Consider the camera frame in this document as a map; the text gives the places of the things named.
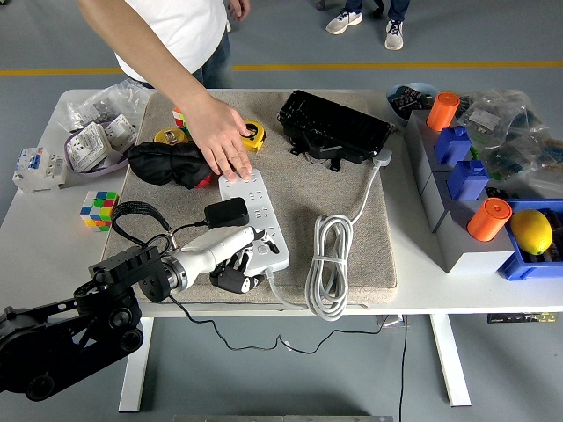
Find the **person's left hand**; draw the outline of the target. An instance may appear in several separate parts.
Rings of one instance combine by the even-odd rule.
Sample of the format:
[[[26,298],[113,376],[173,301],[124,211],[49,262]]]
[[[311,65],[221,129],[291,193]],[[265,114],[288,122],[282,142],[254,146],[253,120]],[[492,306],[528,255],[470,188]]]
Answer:
[[[247,18],[251,11],[251,3],[249,0],[230,0],[228,10],[230,15],[236,21],[243,21]]]

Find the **person's right hand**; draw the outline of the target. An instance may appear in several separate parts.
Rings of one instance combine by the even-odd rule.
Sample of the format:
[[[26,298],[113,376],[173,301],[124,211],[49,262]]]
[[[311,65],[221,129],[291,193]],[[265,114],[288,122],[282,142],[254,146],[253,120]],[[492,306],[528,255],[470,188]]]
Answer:
[[[241,135],[248,133],[245,121],[230,105],[209,95],[197,99],[184,111],[188,130],[216,175],[234,181],[237,174],[248,179],[252,165]]]

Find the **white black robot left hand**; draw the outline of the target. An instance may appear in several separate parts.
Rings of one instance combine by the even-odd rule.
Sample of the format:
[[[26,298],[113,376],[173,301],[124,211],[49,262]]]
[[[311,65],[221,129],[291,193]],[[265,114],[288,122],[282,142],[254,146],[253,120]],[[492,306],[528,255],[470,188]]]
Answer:
[[[163,262],[174,292],[190,288],[200,273],[208,273],[213,286],[244,294],[264,280],[266,270],[286,268],[289,253],[265,230],[221,227],[171,252]]]

